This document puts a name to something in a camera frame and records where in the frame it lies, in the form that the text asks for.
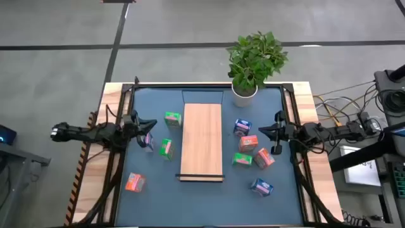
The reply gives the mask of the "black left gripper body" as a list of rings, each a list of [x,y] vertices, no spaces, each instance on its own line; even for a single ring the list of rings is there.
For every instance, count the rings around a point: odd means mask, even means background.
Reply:
[[[139,130],[139,119],[140,117],[136,110],[132,110],[129,114],[122,117],[123,136],[125,139],[136,138],[138,145],[141,148],[145,148],[145,137],[147,132]]]

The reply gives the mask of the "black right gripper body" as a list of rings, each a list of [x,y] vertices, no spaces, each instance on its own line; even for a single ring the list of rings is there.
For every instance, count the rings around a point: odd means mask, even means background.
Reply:
[[[289,141],[294,137],[295,125],[287,121],[287,116],[284,111],[278,111],[275,114],[275,123],[271,126],[274,135],[275,144],[271,148],[271,154],[280,155],[282,145],[280,141]]]

